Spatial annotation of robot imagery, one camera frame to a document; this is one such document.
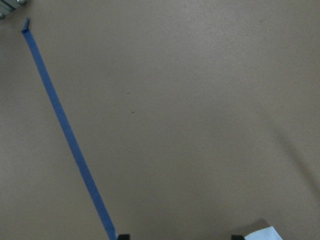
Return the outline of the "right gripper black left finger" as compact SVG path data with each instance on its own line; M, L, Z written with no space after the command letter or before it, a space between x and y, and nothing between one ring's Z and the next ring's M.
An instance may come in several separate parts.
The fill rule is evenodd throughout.
M130 240L130 234L120 234L117 240Z

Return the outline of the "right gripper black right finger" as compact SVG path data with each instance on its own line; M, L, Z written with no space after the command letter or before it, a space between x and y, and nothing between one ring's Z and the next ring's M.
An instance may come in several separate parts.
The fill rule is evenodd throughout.
M232 235L231 240L244 240L242 235Z

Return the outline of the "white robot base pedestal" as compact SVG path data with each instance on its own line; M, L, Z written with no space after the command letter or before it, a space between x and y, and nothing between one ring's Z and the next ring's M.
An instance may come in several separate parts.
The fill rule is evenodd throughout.
M4 20L7 15L22 6L25 6L29 0L0 0L0 19Z

